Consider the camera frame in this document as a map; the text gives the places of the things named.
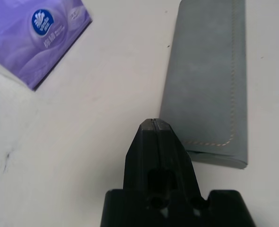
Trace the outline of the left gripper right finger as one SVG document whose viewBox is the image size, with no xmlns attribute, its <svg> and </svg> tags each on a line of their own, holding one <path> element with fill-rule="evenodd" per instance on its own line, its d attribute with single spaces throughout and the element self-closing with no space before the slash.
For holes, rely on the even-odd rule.
<svg viewBox="0 0 279 227">
<path fill-rule="evenodd" d="M 205 201 L 196 179 L 190 156 L 170 124 L 155 119 L 159 146 L 160 166 L 171 172 L 174 178 L 173 190 L 179 191 L 186 201 Z"/>
</svg>

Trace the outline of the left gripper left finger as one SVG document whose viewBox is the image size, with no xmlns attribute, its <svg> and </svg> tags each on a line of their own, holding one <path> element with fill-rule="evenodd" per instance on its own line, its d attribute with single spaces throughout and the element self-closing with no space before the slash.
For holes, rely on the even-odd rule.
<svg viewBox="0 0 279 227">
<path fill-rule="evenodd" d="M 126 154 L 123 189 L 142 191 L 149 196 L 163 196 L 159 141 L 161 122 L 156 118 L 146 119 L 140 124 Z"/>
</svg>

